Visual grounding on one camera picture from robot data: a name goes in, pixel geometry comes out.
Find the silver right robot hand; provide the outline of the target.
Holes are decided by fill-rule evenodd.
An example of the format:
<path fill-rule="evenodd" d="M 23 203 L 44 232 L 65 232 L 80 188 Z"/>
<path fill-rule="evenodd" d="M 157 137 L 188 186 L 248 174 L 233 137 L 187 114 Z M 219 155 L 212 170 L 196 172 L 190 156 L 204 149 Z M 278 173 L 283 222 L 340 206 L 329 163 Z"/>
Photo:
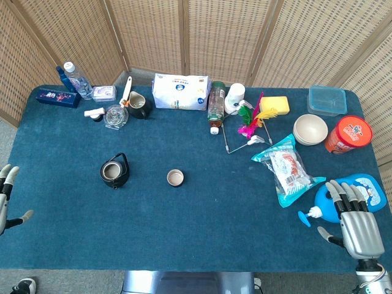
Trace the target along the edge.
<path fill-rule="evenodd" d="M 374 215 L 369 212 L 363 194 L 347 183 L 328 181 L 326 188 L 331 195 L 339 218 L 342 237 L 317 227 L 319 234 L 329 243 L 346 249 L 355 260 L 377 259 L 385 248 Z"/>

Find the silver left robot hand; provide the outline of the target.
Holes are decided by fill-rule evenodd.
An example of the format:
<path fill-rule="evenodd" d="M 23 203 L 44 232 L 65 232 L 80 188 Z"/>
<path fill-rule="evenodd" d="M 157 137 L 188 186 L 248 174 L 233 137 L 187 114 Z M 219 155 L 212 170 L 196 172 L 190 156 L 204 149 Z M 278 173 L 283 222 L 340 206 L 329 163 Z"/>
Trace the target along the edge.
<path fill-rule="evenodd" d="M 15 219 L 7 218 L 10 195 L 19 170 L 18 166 L 12 167 L 10 164 L 5 165 L 1 169 L 1 235 L 5 230 L 25 223 L 34 215 L 34 211 L 30 209 L 21 217 Z"/>

